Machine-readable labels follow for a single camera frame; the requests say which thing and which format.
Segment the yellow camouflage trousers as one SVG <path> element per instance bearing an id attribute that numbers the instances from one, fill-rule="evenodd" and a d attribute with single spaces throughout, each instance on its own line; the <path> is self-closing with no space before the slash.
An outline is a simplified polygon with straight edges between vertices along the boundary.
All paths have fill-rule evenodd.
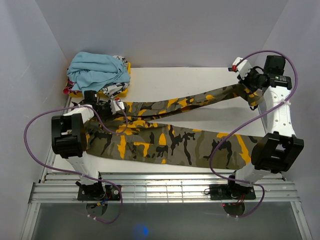
<path id="1" fill-rule="evenodd" d="M 156 102 L 125 102 L 124 112 L 88 121 L 89 155 L 155 164 L 238 170 L 251 161 L 258 136 L 205 131 L 159 123 L 159 119 L 242 98 L 252 110 L 260 91 L 233 84 L 196 95 Z"/>

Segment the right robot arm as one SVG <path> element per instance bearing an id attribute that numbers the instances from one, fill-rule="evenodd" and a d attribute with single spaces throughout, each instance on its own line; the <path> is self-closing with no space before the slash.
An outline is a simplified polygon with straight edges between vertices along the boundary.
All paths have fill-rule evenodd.
<path id="1" fill-rule="evenodd" d="M 291 121 L 287 97 L 292 92 L 292 80 L 284 75 L 285 64 L 286 59 L 279 55 L 266 57 L 262 73 L 240 57 L 232 64 L 239 83 L 251 92 L 261 90 L 266 105 L 266 135 L 253 147 L 251 162 L 235 171 L 226 185 L 226 194 L 232 199 L 250 194 L 263 177 L 288 171 L 304 148 Z"/>

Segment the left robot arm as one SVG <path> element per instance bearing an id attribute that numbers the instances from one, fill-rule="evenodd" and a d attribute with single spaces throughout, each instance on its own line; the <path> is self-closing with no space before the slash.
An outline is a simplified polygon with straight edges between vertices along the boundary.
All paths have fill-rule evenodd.
<path id="1" fill-rule="evenodd" d="M 88 160 L 86 151 L 89 134 L 85 129 L 85 123 L 94 118 L 94 111 L 101 106 L 97 92 L 85 91 L 83 104 L 85 107 L 76 107 L 68 113 L 51 118 L 51 145 L 56 155 L 67 160 L 74 171 L 80 173 L 80 181 L 76 182 L 80 188 L 80 197 L 100 201 L 106 198 L 106 187 L 98 181 L 102 178 L 101 174 Z"/>

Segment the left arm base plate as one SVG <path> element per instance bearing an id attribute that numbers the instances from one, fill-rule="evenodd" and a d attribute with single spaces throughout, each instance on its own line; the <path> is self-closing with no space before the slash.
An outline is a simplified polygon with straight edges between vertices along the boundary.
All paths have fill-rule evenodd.
<path id="1" fill-rule="evenodd" d="M 85 194 L 85 191 L 82 187 L 79 187 L 77 193 L 77 200 L 78 201 L 120 201 L 121 196 L 119 190 L 113 185 L 105 185 L 104 187 L 104 194 L 102 196 L 93 197 L 88 194 Z"/>

